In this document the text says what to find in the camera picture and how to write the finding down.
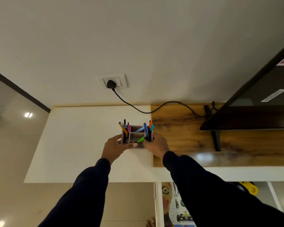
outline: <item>hand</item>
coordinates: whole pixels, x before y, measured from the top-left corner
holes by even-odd
[[[146,149],[152,152],[155,156],[162,158],[163,153],[166,150],[169,150],[166,138],[162,137],[162,135],[153,133],[154,140],[152,142],[148,142],[144,140],[143,144]]]
[[[156,227],[156,220],[152,218],[151,221],[147,220],[146,227]]]
[[[122,135],[116,135],[110,139],[107,140],[107,142],[104,145],[103,152],[101,158],[107,159],[111,164],[119,158],[119,156],[127,149],[136,147],[137,143],[128,143],[121,145],[121,141],[117,141],[121,138]]]

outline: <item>racing car image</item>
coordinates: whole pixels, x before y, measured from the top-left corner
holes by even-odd
[[[184,211],[184,214],[177,215],[177,221],[193,221],[193,218],[190,214],[188,214],[186,211]]]

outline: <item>black cable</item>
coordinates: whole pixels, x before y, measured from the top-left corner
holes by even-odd
[[[164,106],[165,104],[167,104],[167,103],[178,103],[178,104],[181,104],[181,105],[187,107],[187,108],[188,108],[196,117],[198,117],[198,118],[202,118],[202,117],[208,116],[208,115],[211,114],[211,112],[215,109],[215,107],[214,107],[214,106],[215,106],[215,101],[213,101],[213,102],[211,103],[211,104],[212,104],[211,110],[210,110],[207,114],[201,116],[201,115],[197,114],[195,111],[193,111],[193,110],[192,110],[189,106],[187,106],[185,103],[181,103],[181,102],[179,102],[179,101],[167,101],[167,102],[163,103],[160,107],[156,108],[155,110],[153,110],[153,111],[151,111],[151,112],[144,112],[144,111],[141,111],[141,110],[137,109],[135,106],[131,105],[130,103],[124,101],[124,100],[117,94],[117,92],[115,91],[114,88],[112,88],[112,90],[113,90],[113,92],[119,97],[119,99],[121,99],[124,103],[128,104],[129,106],[132,106],[134,109],[136,109],[137,111],[139,111],[139,112],[141,112],[141,113],[143,113],[143,114],[151,114],[151,113],[154,113],[155,111],[159,110],[161,107],[163,107],[163,106]]]

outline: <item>black power cord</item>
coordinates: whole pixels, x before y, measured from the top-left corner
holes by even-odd
[[[211,110],[210,110],[207,114],[205,114],[205,115],[202,116],[202,115],[197,114],[194,110],[192,110],[192,109],[191,109],[188,105],[186,105],[185,103],[182,103],[182,102],[179,102],[179,101],[167,101],[167,102],[163,103],[161,106],[159,106],[158,108],[156,108],[155,110],[153,110],[153,111],[151,111],[151,112],[144,112],[144,111],[141,111],[141,110],[137,109],[135,106],[131,105],[130,103],[124,101],[124,100],[118,95],[118,93],[117,93],[116,90],[115,90],[115,88],[116,88],[116,83],[115,83],[114,81],[109,80],[109,81],[107,82],[107,88],[112,89],[113,92],[119,97],[119,99],[122,100],[122,102],[128,104],[129,106],[132,106],[134,109],[136,109],[137,111],[139,111],[139,112],[141,112],[141,113],[143,113],[143,114],[151,114],[151,113],[154,113],[155,111],[159,110],[161,107],[163,107],[165,104],[168,104],[168,103],[178,103],[178,104],[181,104],[181,105],[187,107],[187,108],[194,114],[194,116],[196,116],[197,118],[206,117],[206,116],[208,116],[209,114],[211,114],[214,109],[217,110],[217,109],[215,108],[215,101],[213,101],[213,102],[211,103],[211,104],[212,104]]]

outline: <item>black bracket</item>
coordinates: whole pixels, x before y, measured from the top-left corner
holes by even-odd
[[[212,116],[212,112],[210,111],[210,108],[208,105],[204,105],[205,113],[208,114],[206,118],[209,118]],[[213,138],[213,144],[215,145],[216,151],[221,151],[221,142],[220,142],[220,134],[219,131],[211,131],[211,136]]]

